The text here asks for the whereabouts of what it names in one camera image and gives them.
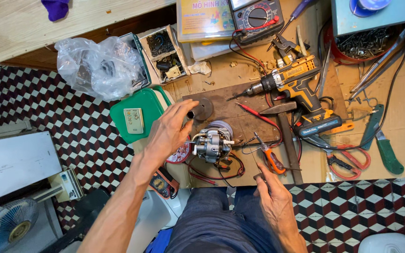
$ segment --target red container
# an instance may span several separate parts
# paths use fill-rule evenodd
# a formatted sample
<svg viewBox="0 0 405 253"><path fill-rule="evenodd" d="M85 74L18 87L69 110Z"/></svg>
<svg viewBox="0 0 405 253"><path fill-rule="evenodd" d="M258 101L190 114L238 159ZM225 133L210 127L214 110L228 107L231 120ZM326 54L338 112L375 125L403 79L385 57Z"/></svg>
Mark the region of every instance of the red container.
<svg viewBox="0 0 405 253"><path fill-rule="evenodd" d="M391 38L389 43L387 43L386 49L383 52L381 52L379 55L375 55L374 57L370 57L370 58L362 59L362 60L354 59L354 58L348 57L341 53L341 51L337 47L337 44L335 44L332 24L329 26L329 28L324 33L323 41L324 41L324 48L328 48L329 41L331 41L331 43L332 43L331 58L333 58L336 63L343 64L343 65L353 65L353 64L359 64L361 62L366 62L369 60L376 59L377 57L385 54L391 48L391 46L396 42L396 38L398 37L398 35L399 35L399 32L395 32L393 34L393 38Z"/></svg>

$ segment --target white remote control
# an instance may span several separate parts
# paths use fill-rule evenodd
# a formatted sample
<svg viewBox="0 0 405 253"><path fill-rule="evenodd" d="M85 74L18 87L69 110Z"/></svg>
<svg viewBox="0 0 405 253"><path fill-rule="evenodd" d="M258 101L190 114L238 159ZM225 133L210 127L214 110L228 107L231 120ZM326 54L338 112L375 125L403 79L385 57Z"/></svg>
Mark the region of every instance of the white remote control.
<svg viewBox="0 0 405 253"><path fill-rule="evenodd" d="M143 115L141 108L124 109L127 132L130 134L143 134Z"/></svg>

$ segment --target clear plastic bag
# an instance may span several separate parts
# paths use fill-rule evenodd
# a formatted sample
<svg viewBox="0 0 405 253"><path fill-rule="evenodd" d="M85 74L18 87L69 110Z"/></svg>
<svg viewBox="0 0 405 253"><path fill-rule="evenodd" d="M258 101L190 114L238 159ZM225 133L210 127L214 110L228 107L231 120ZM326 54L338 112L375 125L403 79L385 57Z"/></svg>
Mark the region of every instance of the clear plastic bag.
<svg viewBox="0 0 405 253"><path fill-rule="evenodd" d="M119 100L140 89L145 79L138 51L118 37L99 44L84 38L64 39L54 48L62 78L71 88L95 98Z"/></svg>

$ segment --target hammer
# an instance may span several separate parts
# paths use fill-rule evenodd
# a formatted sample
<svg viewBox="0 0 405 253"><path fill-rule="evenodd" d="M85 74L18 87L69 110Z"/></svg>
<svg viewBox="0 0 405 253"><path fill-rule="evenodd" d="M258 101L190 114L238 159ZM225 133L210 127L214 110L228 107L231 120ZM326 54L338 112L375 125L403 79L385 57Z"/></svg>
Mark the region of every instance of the hammer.
<svg viewBox="0 0 405 253"><path fill-rule="evenodd" d="M291 101L287 103L281 103L265 109L259 112L262 115L265 114L278 114L278 123L282 131L282 139L284 140L285 151L287 152L287 158L290 162L290 168L292 168L293 180L296 185L302 185L301 169L299 168L298 156L295 150L295 144L293 143L292 132L290 130L289 120L287 118L287 112L296 109L296 102Z"/></svg>

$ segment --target utility knife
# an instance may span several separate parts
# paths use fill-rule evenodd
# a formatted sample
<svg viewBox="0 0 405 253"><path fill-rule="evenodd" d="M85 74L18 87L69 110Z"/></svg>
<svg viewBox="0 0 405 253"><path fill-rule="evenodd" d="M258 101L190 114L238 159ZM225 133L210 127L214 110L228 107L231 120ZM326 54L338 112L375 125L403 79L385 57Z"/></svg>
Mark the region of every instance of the utility knife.
<svg viewBox="0 0 405 253"><path fill-rule="evenodd" d="M390 140L385 138L382 130L376 134L376 142L378 143L378 149L381 153L382 163L385 168L393 174L401 174L404 172L404 166L398 161L393 152L393 148L390 145Z"/></svg>

